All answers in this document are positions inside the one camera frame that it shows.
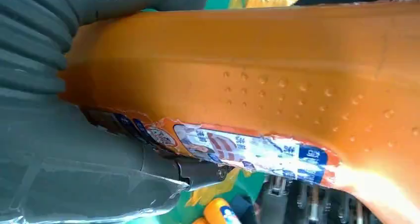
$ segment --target machine part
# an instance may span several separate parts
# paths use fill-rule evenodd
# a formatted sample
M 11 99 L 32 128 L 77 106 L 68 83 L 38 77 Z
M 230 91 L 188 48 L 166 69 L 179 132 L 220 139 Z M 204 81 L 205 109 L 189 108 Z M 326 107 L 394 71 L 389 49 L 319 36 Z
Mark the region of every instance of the machine part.
M 338 217 L 340 218 L 340 222 L 345 224 L 349 221 L 350 216 L 350 196 L 347 193 L 343 193 L 341 197 L 340 209 L 338 211 Z
M 363 224 L 363 205 L 359 200 L 356 202 L 356 224 Z
M 298 196 L 298 207 L 305 209 L 308 202 L 308 185 L 305 182 L 300 183 L 300 193 Z
M 56 74 L 66 68 L 78 27 L 132 9 L 120 8 L 119 0 L 102 8 L 99 1 L 0 0 L 0 222 L 159 215 L 188 186 L 178 180 L 175 161 L 147 143 L 97 129 L 56 95 L 65 89 Z M 190 0 L 171 2 L 185 9 Z
M 317 223 L 319 221 L 318 208 L 319 208 L 319 187 L 317 185 L 312 186 L 311 194 L 311 213 L 309 221 Z
M 302 187 L 305 186 L 308 188 L 305 196 L 310 202 L 302 209 L 296 205 L 294 200 L 301 198 Z M 274 199 L 271 200 L 264 195 L 269 193 L 267 192 L 269 190 L 269 183 L 264 184 L 260 197 L 257 199 L 257 203 L 260 206 L 261 224 L 341 224 L 342 218 L 339 218 L 339 216 L 342 216 L 340 209 L 344 196 L 347 197 L 349 204 L 349 213 L 345 224 L 356 224 L 358 217 L 357 203 L 362 208 L 362 216 L 367 219 L 363 223 L 380 223 L 379 221 L 375 221 L 375 217 L 367 207 L 363 206 L 353 196 L 342 191 L 322 188 L 318 185 L 304 183 L 303 181 L 293 181 L 287 189 L 288 194 L 281 197 L 284 199 L 274 196 L 277 197 L 277 201 L 274 201 Z
M 286 186 L 288 180 L 284 177 L 269 175 L 268 178 L 269 188 L 268 193 L 275 196 L 287 195 Z
M 288 180 L 284 177 L 268 175 L 260 193 L 261 224 L 281 224 L 284 222 L 288 201 Z
M 178 157 L 176 162 L 179 165 L 179 180 L 189 184 L 188 191 L 220 183 L 228 173 L 226 166 L 218 166 L 215 163 L 193 158 Z

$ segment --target cartoon image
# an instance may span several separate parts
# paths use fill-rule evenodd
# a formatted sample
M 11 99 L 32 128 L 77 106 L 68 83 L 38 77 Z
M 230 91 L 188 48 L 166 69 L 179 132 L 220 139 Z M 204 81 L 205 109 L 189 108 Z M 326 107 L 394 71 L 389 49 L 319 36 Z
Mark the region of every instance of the cartoon image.
M 175 125 L 174 130 L 182 144 L 195 156 L 204 158 L 208 155 L 212 160 L 218 158 L 222 162 L 243 160 L 243 149 L 239 149 L 231 138 L 221 132 L 184 125 Z
M 227 224 L 241 224 L 238 217 L 230 207 L 223 206 L 220 208 L 220 212 L 222 212 L 223 218 Z
M 164 146 L 176 146 L 175 140 L 164 130 L 157 127 L 147 127 L 147 132 L 158 143 Z

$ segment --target orange plastic mold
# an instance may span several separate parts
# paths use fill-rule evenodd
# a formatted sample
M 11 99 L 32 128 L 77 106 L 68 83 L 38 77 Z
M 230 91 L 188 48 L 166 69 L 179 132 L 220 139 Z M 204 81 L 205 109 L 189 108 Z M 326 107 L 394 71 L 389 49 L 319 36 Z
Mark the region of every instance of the orange plastic mold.
M 81 29 L 62 96 L 321 144 L 334 188 L 418 223 L 419 25 L 417 1 L 139 13 Z

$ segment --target printed label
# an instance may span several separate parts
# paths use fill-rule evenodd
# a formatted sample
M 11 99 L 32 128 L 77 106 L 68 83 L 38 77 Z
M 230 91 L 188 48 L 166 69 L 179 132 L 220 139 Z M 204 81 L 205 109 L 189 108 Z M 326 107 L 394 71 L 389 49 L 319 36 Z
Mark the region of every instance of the printed label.
M 339 165 L 338 157 L 331 151 L 292 137 L 258 136 L 252 130 L 186 124 L 168 118 L 152 121 L 138 112 L 127 115 L 96 110 L 83 112 L 93 125 L 147 141 L 158 150 L 165 148 L 178 155 L 249 171 L 330 187 L 335 176 L 332 167 Z
M 181 143 L 194 156 L 216 163 L 320 183 L 327 154 L 320 148 L 283 137 L 252 137 L 175 125 Z
M 156 127 L 148 127 L 147 132 L 153 137 L 155 141 L 164 146 L 175 146 L 175 140 L 164 130 Z
M 131 136 L 135 137 L 137 140 L 146 142 L 128 117 L 119 113 L 114 113 L 114 116 Z
M 222 206 L 220 212 L 227 224 L 241 224 L 238 217 L 235 215 L 233 210 L 228 206 Z

